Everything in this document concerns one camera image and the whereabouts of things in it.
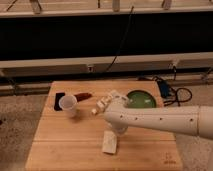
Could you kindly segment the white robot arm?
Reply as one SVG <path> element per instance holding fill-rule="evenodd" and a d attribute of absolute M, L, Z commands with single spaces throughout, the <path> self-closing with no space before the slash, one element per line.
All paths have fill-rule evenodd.
<path fill-rule="evenodd" d="M 127 108 L 128 99 L 116 95 L 104 111 L 104 119 L 119 133 L 141 127 L 213 140 L 213 106 Z"/>

